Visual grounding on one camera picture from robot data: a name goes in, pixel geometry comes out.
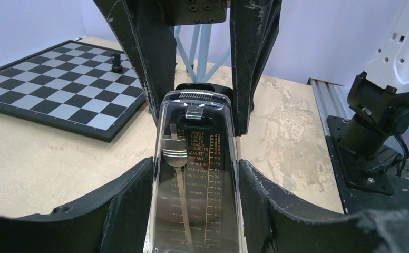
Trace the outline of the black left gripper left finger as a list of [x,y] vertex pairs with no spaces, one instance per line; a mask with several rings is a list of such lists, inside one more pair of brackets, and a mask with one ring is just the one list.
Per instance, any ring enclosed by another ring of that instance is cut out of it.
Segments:
[[153,159],[48,215],[0,216],[0,252],[143,252]]

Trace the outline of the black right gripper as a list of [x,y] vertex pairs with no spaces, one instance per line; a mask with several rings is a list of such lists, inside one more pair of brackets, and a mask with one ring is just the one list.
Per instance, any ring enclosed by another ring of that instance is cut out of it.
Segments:
[[[164,96],[174,89],[173,26],[223,23],[228,1],[95,0],[131,62],[150,113],[158,122]],[[279,0],[231,1],[230,38],[236,135],[248,132],[254,93],[279,33]]]

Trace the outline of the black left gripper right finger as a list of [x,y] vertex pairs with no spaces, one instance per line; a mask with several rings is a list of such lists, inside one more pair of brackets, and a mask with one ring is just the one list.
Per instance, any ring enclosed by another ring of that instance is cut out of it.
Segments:
[[409,252],[409,210],[344,215],[314,205],[239,161],[248,252]]

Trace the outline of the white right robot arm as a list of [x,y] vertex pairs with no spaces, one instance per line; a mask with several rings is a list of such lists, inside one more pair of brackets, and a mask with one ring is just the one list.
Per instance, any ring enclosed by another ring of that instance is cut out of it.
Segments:
[[[180,25],[230,23],[235,134],[248,131],[254,93],[279,33],[281,1],[95,1],[135,69],[154,120],[174,89]],[[373,156],[409,127],[409,1],[348,95],[355,112],[342,143]]]

